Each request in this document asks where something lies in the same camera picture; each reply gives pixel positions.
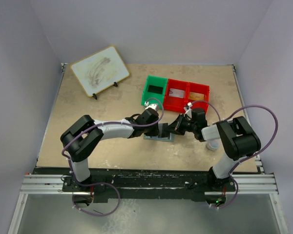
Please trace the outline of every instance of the gray wall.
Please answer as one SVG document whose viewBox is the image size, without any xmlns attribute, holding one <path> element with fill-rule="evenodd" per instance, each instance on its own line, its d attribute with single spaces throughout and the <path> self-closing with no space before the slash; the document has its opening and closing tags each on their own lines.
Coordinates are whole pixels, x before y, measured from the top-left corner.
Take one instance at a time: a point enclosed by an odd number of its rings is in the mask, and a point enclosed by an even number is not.
<svg viewBox="0 0 293 234">
<path fill-rule="evenodd" d="M 279 132 L 262 154 L 267 173 L 275 172 L 280 198 L 293 233 L 293 0 L 274 0 L 238 63 L 238 80 L 247 104 L 271 107 Z M 273 120 L 250 110 L 253 127 L 267 142 Z"/>
<path fill-rule="evenodd" d="M 233 64 L 272 0 L 31 0 L 61 61 L 114 44 L 128 63 Z"/>
<path fill-rule="evenodd" d="M 32 171 L 60 81 L 60 61 L 27 0 L 0 0 L 0 234 Z"/>
</svg>

